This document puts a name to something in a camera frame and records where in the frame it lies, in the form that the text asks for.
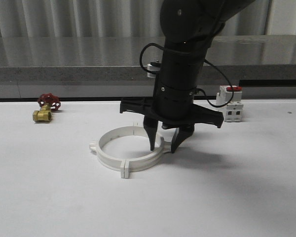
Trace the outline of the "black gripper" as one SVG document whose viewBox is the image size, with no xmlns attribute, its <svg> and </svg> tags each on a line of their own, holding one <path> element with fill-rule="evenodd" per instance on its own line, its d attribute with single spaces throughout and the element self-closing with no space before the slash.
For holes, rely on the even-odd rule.
<svg viewBox="0 0 296 237">
<path fill-rule="evenodd" d="M 217 128 L 221 128 L 223 123 L 222 112 L 213 111 L 196 104 L 192 104 L 187 115 L 183 118 L 176 119 L 174 117 L 166 118 L 158 115 L 152 109 L 153 99 L 148 97 L 139 98 L 122 98 L 120 102 L 120 113 L 133 112 L 144 115 L 143 126 L 148 135 L 150 150 L 155 148 L 155 139 L 158 128 L 158 121 L 176 128 L 171 141 L 171 153 L 174 153 L 179 145 L 194 133 L 195 123 L 212 124 Z"/>
</svg>

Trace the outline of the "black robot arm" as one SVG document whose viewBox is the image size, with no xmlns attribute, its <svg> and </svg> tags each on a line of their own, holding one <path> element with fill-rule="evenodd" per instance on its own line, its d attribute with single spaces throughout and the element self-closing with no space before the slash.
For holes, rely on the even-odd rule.
<svg viewBox="0 0 296 237">
<path fill-rule="evenodd" d="M 151 146 L 158 123 L 175 129 L 171 152 L 194 133 L 197 123 L 221 127 L 223 114 L 193 103 L 197 75 L 213 38 L 225 22 L 250 4 L 248 0 L 165 0 L 160 25 L 165 35 L 160 70 L 155 72 L 152 98 L 122 99 L 121 112 L 144 115 Z"/>
</svg>

